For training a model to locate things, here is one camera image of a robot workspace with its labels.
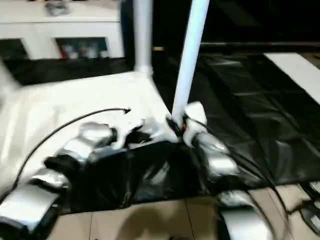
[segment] black plastic covering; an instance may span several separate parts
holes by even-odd
[[[83,73],[74,67],[82,64],[79,60],[6,63],[23,84],[75,78],[66,71],[73,68],[77,77],[130,69],[121,59],[104,61],[110,64],[102,69],[88,65]],[[153,56],[153,79],[169,110],[179,63],[178,57]],[[270,185],[266,177],[276,185],[320,181],[320,106],[263,55],[200,55],[189,101],[201,101],[208,126],[231,151],[241,178],[223,184],[205,179],[189,149],[161,142],[91,165],[76,181],[65,212],[263,188]]]

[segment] white surface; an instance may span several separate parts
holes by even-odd
[[[118,4],[114,0],[69,2],[70,14],[52,17],[43,1],[1,0],[0,23],[119,22]]]
[[[0,192],[12,184],[24,157],[53,129],[88,112],[105,108],[139,110],[175,139],[165,117],[169,115],[153,81],[127,72],[58,83],[23,87],[6,99],[0,112]],[[27,164],[23,176],[33,174],[45,157],[52,156],[78,133],[81,123],[114,125],[122,111],[104,112],[66,127],[48,140]]]
[[[184,108],[188,104],[209,2],[193,0],[191,5],[172,109],[172,118],[180,126]]]
[[[152,20],[153,0],[134,0],[135,70],[152,74]]]
[[[297,53],[266,53],[296,84],[320,104],[320,70]]]
[[[42,58],[59,59],[61,54],[55,38],[104,37],[110,58],[124,56],[121,26],[118,22],[47,22],[34,23],[34,34]]]

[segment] white metal pole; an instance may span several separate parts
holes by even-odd
[[[172,109],[172,118],[180,126],[184,108],[188,104],[209,1],[193,0],[191,4]]]
[[[153,0],[134,0],[134,48],[136,72],[151,75]]]

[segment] tile floor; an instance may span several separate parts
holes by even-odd
[[[306,197],[298,186],[278,188],[287,208]],[[286,225],[283,210],[270,189],[251,192],[272,222],[277,238]],[[301,220],[290,217],[287,240],[318,240]],[[210,197],[141,204],[122,210],[87,212],[63,216],[49,240],[168,240],[180,236],[190,240],[216,240],[215,206]]]

